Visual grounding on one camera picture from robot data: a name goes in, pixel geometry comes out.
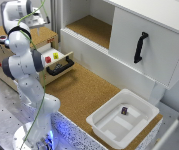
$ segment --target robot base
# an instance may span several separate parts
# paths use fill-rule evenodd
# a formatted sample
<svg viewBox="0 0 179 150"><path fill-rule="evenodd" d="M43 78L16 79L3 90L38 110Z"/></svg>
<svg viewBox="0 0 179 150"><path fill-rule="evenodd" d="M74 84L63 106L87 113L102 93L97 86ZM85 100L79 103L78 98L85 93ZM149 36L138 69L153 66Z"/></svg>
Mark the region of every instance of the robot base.
<svg viewBox="0 0 179 150"><path fill-rule="evenodd" d="M22 143L23 143L23 139L25 137L25 135L27 134L27 132L29 131L29 129L31 128L33 122L29 122L26 123L25 125L21 126L14 134L13 137L13 148L14 150L20 150ZM59 138L58 138L58 133L57 132L52 132L52 150L55 150L58 143L59 143ZM46 150L46 148L41 146L41 141L40 139L38 139L38 143L35 143L34 145L30 144L28 141L26 141L22 147L21 150Z"/></svg>

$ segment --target black drawer handle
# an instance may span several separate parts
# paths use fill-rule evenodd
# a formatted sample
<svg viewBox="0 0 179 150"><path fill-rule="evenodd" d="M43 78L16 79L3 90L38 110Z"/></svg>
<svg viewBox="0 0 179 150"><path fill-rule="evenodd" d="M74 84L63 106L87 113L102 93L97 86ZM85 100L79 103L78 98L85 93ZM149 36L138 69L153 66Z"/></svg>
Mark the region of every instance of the black drawer handle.
<svg viewBox="0 0 179 150"><path fill-rule="evenodd" d="M46 68L46 71L52 75L52 76L56 76L58 74L60 74L61 72L65 71L66 69L72 67L74 65L74 62L69 58L69 56L66 57L66 61L68 62L67 65L61 67L61 68L57 68L55 70L51 70L49 67Z"/></svg>
<svg viewBox="0 0 179 150"><path fill-rule="evenodd" d="M134 57L134 63L137 64L139 61L142 60L142 57L140 56L141 50L142 50L142 45L143 45L143 40L147 38L149 35L145 32L142 32L142 36L140 37L138 41L138 45L136 48L136 53Z"/></svg>

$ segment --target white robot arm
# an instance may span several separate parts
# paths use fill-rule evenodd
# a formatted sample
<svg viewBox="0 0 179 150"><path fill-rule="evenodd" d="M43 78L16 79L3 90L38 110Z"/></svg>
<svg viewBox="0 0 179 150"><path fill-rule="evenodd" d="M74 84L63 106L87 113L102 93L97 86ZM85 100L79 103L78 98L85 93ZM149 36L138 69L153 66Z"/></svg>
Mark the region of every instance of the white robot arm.
<svg viewBox="0 0 179 150"><path fill-rule="evenodd" d="M37 143L41 139L45 139L46 135L52 130L51 114L57 112L60 108L59 99L45 94L40 82L32 76L44 69L45 59L38 51L30 50L30 40L24 34L31 39L29 28L44 26L45 21L40 11L38 10L33 15L25 18L18 26L20 18L36 9L32 7L30 0L16 0L1 4L3 27L8 34L9 47L15 54L3 60L2 69L8 77L18 82L19 93L31 103L31 106L36 108L36 112L44 98L42 109L36 118L28 140L25 142L27 150L40 149ZM19 145L14 144L14 149L17 150L18 148Z"/></svg>

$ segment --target dark object in tub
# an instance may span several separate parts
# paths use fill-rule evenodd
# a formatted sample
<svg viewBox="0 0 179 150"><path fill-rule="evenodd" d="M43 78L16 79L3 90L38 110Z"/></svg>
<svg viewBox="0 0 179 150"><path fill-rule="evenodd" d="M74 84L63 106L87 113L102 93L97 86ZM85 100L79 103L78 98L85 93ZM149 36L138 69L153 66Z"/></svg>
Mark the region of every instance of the dark object in tub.
<svg viewBox="0 0 179 150"><path fill-rule="evenodd" d="M128 109L128 108L123 107L123 108L122 108L122 111L121 111L121 114L126 115L126 114L127 114L127 109Z"/></svg>

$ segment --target shelf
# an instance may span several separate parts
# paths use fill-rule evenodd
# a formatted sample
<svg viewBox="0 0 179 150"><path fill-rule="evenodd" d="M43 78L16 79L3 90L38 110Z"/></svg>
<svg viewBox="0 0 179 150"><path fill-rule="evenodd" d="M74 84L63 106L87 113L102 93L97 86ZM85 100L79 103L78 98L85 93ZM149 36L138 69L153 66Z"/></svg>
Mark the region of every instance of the shelf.
<svg viewBox="0 0 179 150"><path fill-rule="evenodd" d="M66 27L109 49L111 25L89 15Z"/></svg>

